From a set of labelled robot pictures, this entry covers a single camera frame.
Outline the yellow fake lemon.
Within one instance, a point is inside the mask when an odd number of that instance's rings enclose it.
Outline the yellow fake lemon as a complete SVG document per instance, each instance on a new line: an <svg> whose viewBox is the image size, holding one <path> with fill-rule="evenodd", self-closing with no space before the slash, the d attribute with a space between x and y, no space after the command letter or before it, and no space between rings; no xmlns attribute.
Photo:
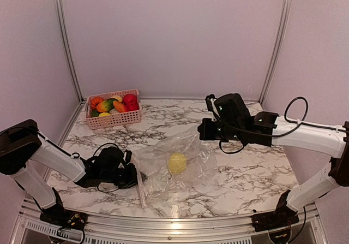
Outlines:
<svg viewBox="0 0 349 244"><path fill-rule="evenodd" d="M181 153L173 153L168 160L168 169L172 175L184 172L187 166L187 157Z"/></svg>

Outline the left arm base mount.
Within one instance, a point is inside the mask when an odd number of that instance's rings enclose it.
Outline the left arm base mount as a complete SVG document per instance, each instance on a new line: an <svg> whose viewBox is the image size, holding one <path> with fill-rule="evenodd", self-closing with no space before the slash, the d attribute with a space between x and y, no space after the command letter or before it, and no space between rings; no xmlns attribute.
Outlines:
<svg viewBox="0 0 349 244"><path fill-rule="evenodd" d="M52 190L56 202L53 206L47 209L40 207L40 220L57 225L60 229L84 230L87 214L84 212L65 209L58 192L54 188L52 188Z"/></svg>

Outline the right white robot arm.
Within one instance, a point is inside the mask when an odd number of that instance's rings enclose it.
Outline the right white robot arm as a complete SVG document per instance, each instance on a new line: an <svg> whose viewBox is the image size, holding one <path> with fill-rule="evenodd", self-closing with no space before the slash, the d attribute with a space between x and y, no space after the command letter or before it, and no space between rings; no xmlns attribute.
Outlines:
<svg viewBox="0 0 349 244"><path fill-rule="evenodd" d="M293 120L286 115L261 111L251 115L242 97L230 93L216 98L206 96L206 106L213 118L204 118L198 127L200 140L231 140L242 146L290 146L324 153L330 161L300 186L283 193L270 222L280 227L293 213L333 189L348 186L348 123L326 126Z"/></svg>

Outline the yellow fake pear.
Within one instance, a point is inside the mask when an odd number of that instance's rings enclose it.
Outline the yellow fake pear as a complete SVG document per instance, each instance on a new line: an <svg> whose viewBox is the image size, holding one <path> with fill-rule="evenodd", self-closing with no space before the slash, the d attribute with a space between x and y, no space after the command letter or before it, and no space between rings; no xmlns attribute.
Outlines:
<svg viewBox="0 0 349 244"><path fill-rule="evenodd" d="M99 117L104 117L104 116L110 116L111 114L109 112L102 112L99 114Z"/></svg>

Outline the orange red fake mango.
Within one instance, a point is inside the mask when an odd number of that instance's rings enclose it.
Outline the orange red fake mango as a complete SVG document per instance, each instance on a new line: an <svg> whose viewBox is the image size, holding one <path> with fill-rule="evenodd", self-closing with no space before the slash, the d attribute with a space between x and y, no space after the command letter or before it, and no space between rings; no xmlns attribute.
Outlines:
<svg viewBox="0 0 349 244"><path fill-rule="evenodd" d="M113 101L113 106L119 113L124 113L129 111L129 108L125 104L117 100Z"/></svg>

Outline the clear zip top bag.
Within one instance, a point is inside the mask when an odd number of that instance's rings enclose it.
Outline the clear zip top bag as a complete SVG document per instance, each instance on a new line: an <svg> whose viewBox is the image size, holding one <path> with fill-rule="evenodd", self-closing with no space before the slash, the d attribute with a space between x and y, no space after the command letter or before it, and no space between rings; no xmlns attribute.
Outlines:
<svg viewBox="0 0 349 244"><path fill-rule="evenodd" d="M191 128L133 152L143 208L196 186L218 184L214 147Z"/></svg>

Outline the green red fake mango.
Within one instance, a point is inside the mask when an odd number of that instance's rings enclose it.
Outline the green red fake mango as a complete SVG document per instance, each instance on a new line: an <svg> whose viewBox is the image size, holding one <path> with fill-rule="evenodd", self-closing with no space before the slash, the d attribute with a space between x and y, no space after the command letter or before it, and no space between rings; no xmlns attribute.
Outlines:
<svg viewBox="0 0 349 244"><path fill-rule="evenodd" d="M100 102L97 106L96 106L96 110L100 113L102 112L109 112L111 109L114 108L113 106L113 102L117 101L114 98L110 98L110 99L106 99L103 100L102 102Z"/></svg>

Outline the white fake cabbage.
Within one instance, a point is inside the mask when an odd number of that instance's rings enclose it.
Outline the white fake cabbage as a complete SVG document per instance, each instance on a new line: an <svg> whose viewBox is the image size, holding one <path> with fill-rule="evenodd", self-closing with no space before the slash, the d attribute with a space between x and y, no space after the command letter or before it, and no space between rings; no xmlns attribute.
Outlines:
<svg viewBox="0 0 349 244"><path fill-rule="evenodd" d="M114 115L114 114L118 114L119 112L116 109L111 109L109 111L110 114Z"/></svg>

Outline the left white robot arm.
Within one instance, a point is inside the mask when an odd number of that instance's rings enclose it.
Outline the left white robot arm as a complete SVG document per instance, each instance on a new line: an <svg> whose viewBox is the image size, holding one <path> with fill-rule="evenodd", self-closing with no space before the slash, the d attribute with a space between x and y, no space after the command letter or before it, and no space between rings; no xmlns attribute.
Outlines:
<svg viewBox="0 0 349 244"><path fill-rule="evenodd" d="M84 159L48 139L32 119L1 132L1 174L10 176L58 225L69 220L69 213L62 208L57 191L47 185L31 162L47 166L82 188L111 183L117 189L127 189L138 184L131 156L131 151L122 151L107 142L92 157Z"/></svg>

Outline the pink perforated plastic basket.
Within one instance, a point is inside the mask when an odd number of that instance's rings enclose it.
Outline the pink perforated plastic basket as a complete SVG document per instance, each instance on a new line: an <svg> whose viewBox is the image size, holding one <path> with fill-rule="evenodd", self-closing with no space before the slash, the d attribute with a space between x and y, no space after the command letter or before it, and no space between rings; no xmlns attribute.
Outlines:
<svg viewBox="0 0 349 244"><path fill-rule="evenodd" d="M137 89L103 93L88 97L85 120L90 129L100 129L141 121Z"/></svg>

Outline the green fake vegetable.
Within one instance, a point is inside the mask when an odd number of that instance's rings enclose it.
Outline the green fake vegetable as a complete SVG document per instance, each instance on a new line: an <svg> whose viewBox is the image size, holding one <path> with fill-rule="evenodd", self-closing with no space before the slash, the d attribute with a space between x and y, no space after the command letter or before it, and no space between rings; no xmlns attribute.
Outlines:
<svg viewBox="0 0 349 244"><path fill-rule="evenodd" d="M91 117L98 117L100 114L100 112L97 111L97 109L93 109L91 111Z"/></svg>

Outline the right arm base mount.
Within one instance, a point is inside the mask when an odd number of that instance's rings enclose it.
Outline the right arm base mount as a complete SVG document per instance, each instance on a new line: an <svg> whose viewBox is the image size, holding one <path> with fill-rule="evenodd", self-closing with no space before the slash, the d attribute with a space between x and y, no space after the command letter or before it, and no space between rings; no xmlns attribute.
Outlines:
<svg viewBox="0 0 349 244"><path fill-rule="evenodd" d="M256 232L287 227L299 222L298 212L287 206L289 193L290 190L282 193L274 211L256 213L251 217Z"/></svg>

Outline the peach coloured fake fruit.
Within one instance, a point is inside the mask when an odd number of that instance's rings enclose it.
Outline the peach coloured fake fruit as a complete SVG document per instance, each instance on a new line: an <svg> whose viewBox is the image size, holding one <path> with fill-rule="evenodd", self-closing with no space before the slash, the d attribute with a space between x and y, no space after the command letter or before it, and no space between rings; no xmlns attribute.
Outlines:
<svg viewBox="0 0 349 244"><path fill-rule="evenodd" d="M114 96L112 96L111 98L116 99L116 100L119 101L120 103L123 102L123 98L122 98L121 96L114 95Z"/></svg>

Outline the orange fake fruit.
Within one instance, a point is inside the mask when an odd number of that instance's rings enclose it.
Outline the orange fake fruit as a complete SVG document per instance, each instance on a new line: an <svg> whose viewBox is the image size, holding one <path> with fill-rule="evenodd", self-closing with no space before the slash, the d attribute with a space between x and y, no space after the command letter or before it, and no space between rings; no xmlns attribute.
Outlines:
<svg viewBox="0 0 349 244"><path fill-rule="evenodd" d="M95 109L97 107L97 105L99 103L103 102L103 101L104 101L104 99L102 97L100 97L100 96L92 98L92 100L91 100L91 108Z"/></svg>

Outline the aluminium corner post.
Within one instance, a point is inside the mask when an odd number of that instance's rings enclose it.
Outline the aluminium corner post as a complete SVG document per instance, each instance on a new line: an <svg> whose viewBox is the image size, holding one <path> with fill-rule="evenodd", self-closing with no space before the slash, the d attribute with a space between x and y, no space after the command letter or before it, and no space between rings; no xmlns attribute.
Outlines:
<svg viewBox="0 0 349 244"><path fill-rule="evenodd" d="M267 99L267 95L272 84L272 79L276 71L276 67L277 67L277 63L278 63L278 59L279 59L279 55L282 47L282 42L286 34L287 24L290 17L291 3L292 3L292 0L282 0L281 14L279 19L279 25L276 32L276 38L275 38L272 54L269 60L267 73L266 73L263 86L261 89L261 93L258 99L258 102L261 105L263 105Z"/></svg>
<svg viewBox="0 0 349 244"><path fill-rule="evenodd" d="M57 18L58 18L59 31L62 38L63 50L64 50L65 58L67 60L69 74L73 83L73 88L74 88L77 100L80 103L83 103L84 97L83 97L79 80L77 77L77 72L75 69L73 55L71 53L71 48L70 48L70 43L68 38L67 26L66 26L65 17L64 17L63 0L55 0L55 7L56 7Z"/></svg>

